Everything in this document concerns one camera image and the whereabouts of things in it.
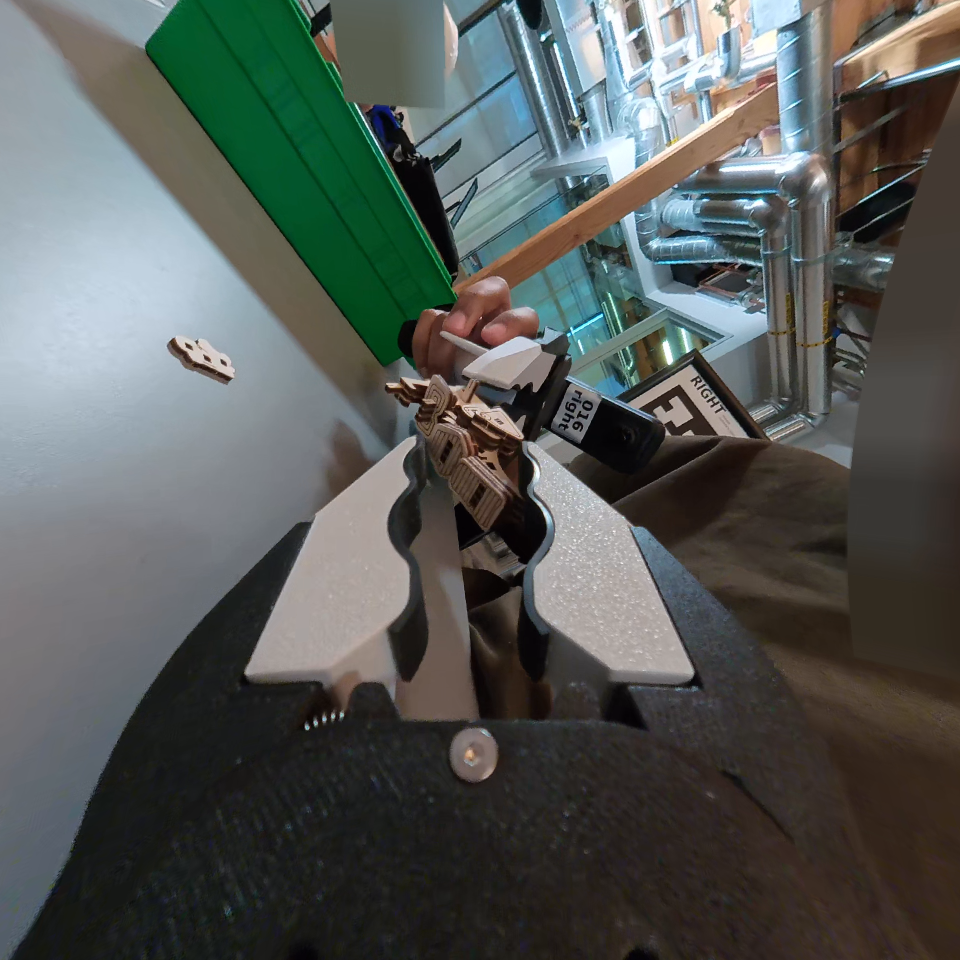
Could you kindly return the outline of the black bag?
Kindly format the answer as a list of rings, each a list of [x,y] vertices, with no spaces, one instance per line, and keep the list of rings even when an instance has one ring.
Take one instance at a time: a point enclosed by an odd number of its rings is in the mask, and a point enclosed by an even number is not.
[[[459,272],[459,254],[431,162],[415,149],[391,148],[390,163],[415,213],[432,240],[450,279]]]

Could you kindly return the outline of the wooden piece with square holes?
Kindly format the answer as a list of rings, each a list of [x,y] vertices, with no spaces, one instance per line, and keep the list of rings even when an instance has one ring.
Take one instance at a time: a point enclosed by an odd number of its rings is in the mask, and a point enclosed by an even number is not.
[[[235,378],[235,368],[230,357],[203,338],[174,336],[168,342],[167,348],[188,370],[221,383],[230,383]]]

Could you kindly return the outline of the person's right hand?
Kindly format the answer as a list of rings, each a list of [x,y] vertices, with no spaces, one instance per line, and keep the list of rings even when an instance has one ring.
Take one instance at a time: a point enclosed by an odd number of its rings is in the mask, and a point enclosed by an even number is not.
[[[412,336],[412,364],[423,379],[439,375],[451,382],[459,347],[444,333],[494,349],[517,337],[536,338],[539,325],[535,310],[512,306],[503,278],[487,277],[465,288],[448,311],[420,313]]]

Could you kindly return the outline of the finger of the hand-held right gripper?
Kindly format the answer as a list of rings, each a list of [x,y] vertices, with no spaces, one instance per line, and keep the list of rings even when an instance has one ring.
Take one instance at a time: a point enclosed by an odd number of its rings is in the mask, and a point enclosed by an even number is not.
[[[461,378],[502,391],[537,391],[545,383],[545,353],[540,341],[513,338],[477,354],[463,367]]]

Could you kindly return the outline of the green plastic bin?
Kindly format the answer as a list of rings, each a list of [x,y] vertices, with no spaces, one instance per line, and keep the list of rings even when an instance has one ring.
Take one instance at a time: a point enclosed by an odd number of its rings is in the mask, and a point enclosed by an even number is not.
[[[180,1],[146,53],[376,360],[452,278],[298,2]]]

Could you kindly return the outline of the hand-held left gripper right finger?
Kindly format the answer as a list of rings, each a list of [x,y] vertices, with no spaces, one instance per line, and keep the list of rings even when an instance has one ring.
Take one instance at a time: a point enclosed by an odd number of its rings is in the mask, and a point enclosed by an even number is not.
[[[518,622],[530,678],[552,689],[688,684],[694,666],[631,524],[537,444],[523,455],[532,520],[544,522]]]

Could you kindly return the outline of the black framed marker sign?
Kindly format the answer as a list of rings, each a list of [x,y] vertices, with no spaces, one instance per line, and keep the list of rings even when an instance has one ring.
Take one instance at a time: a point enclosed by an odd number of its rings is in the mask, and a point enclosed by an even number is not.
[[[762,427],[697,349],[625,390],[618,400],[654,417],[668,436],[768,441]]]

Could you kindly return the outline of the layered wooden puzzle model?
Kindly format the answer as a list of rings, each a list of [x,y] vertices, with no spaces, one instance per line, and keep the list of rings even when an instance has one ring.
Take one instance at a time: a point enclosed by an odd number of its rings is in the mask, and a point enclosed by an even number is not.
[[[415,405],[414,425],[430,461],[454,498],[488,533],[518,515],[518,459],[522,429],[500,406],[481,395],[484,383],[450,385],[439,375],[402,377],[385,385],[401,405]]]

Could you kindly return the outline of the wooden beam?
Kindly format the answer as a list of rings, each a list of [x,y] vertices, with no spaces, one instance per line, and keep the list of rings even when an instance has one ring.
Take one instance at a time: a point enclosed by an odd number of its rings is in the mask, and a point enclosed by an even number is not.
[[[454,292],[461,294],[471,284],[490,276],[503,279],[510,288],[517,287],[778,120],[777,87],[767,85],[717,114],[486,268],[466,277],[454,286]]]

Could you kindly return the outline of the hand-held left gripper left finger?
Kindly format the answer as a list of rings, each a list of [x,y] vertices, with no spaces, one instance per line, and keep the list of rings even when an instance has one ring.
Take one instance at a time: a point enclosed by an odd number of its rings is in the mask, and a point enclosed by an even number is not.
[[[245,669],[253,684],[320,684],[340,711],[362,683],[395,698],[426,654],[426,449],[407,438],[319,510]]]

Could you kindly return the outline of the silver ventilation ducts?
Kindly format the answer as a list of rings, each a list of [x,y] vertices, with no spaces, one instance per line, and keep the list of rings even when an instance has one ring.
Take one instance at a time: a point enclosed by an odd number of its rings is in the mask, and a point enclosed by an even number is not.
[[[695,195],[694,215],[710,222],[707,204],[729,207],[720,225],[743,226],[755,213],[763,270],[774,396],[756,411],[773,442],[808,435],[832,410],[834,303],[834,57],[833,3],[774,2],[775,78],[781,151],[727,157],[677,183]],[[706,263],[720,235],[663,238],[663,217],[642,205],[638,236],[645,258]]]

